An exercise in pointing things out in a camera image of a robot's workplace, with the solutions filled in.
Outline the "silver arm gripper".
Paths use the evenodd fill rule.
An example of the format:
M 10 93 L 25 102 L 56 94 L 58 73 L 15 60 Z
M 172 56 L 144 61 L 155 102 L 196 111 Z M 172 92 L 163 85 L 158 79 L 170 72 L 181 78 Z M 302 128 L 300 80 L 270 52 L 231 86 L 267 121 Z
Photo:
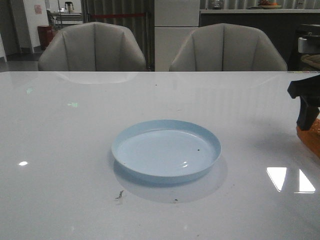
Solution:
M 297 50 L 302 54 L 319 54 L 320 37 L 299 37 Z M 291 98 L 300 98 L 300 110 L 296 123 L 302 131 L 308 131 L 320 113 L 320 76 L 292 81 L 287 91 Z

